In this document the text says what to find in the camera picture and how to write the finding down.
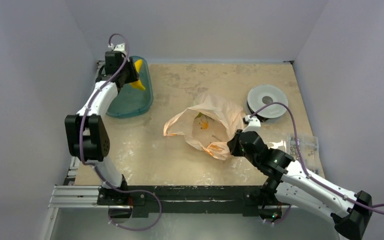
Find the yellow fake banana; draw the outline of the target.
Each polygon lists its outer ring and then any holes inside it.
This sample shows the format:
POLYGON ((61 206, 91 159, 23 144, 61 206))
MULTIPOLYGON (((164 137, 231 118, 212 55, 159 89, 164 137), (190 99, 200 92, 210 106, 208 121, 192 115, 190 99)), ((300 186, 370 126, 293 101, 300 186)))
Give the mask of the yellow fake banana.
POLYGON ((138 59, 138 60, 134 61, 133 69, 134 69, 135 80, 130 83, 130 86, 132 88, 134 88, 134 89, 145 91, 146 88, 142 84, 141 79, 140 79, 140 70, 142 68, 142 65, 143 65, 143 60, 142 59, 138 59))

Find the orange plastic bag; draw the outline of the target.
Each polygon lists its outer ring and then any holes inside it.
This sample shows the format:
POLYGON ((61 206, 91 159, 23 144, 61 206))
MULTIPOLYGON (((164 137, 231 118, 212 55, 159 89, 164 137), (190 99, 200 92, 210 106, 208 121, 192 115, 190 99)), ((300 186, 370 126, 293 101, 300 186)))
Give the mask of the orange plastic bag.
POLYGON ((187 107, 168 120, 165 137, 182 136, 187 144, 211 157, 226 161, 232 158, 228 141, 244 128, 244 108, 222 96, 204 92, 187 107))

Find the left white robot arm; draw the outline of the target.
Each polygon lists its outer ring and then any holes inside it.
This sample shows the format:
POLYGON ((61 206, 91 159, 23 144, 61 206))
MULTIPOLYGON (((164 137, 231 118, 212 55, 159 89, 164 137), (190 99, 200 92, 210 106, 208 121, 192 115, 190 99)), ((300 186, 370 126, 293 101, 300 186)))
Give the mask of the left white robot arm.
POLYGON ((130 191, 109 157, 111 144, 102 116, 124 84, 138 81, 139 74, 129 54, 119 50, 105 53, 104 71, 106 76, 95 83, 85 105, 76 114, 67 115, 64 125, 71 156, 89 166, 99 177, 101 187, 111 189, 110 199, 122 205, 128 201, 130 191))

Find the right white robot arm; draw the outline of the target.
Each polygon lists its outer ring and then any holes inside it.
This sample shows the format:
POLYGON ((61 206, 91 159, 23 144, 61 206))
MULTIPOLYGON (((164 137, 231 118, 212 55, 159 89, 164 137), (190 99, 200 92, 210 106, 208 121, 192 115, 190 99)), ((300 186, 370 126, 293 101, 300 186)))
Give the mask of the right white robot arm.
POLYGON ((268 204, 276 200, 317 215, 349 240, 361 240, 372 217, 372 196, 361 190, 339 187, 317 174, 305 173, 298 160, 268 147, 255 131, 237 130, 227 142, 229 152, 246 158, 267 176, 260 196, 268 204))

